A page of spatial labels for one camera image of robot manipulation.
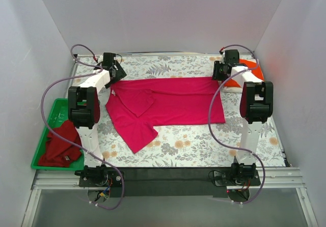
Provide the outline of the magenta pink t-shirt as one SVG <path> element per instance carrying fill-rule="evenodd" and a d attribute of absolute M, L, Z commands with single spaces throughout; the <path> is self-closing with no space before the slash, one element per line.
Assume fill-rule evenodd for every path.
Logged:
<path fill-rule="evenodd" d="M 121 80 L 111 86 L 105 107 L 114 128 L 133 153 L 158 135 L 156 126 L 225 123 L 219 85 L 210 77 Z"/>

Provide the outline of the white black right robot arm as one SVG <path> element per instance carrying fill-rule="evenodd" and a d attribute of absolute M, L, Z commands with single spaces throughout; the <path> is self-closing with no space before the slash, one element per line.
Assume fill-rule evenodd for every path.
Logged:
<path fill-rule="evenodd" d="M 220 89 L 228 81 L 235 81 L 242 88 L 239 112 L 243 125 L 234 163 L 253 165 L 257 160 L 256 149 L 260 131 L 273 114 L 274 85 L 270 81 L 258 78 L 253 73 L 253 68 L 241 63 L 238 50 L 226 50 L 223 47 L 220 54 L 221 59 L 214 62 L 212 79 L 220 81 L 221 84 L 211 101 L 208 118 L 211 118 L 212 105 Z"/>

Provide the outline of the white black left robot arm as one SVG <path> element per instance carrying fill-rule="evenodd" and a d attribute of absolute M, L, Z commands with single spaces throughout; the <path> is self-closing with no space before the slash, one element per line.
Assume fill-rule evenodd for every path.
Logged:
<path fill-rule="evenodd" d="M 98 59 L 93 75 L 68 89 L 68 119 L 74 124 L 84 149 L 84 165 L 102 165 L 97 123 L 100 120 L 98 93 L 126 76 L 119 54 L 105 52 Z"/>

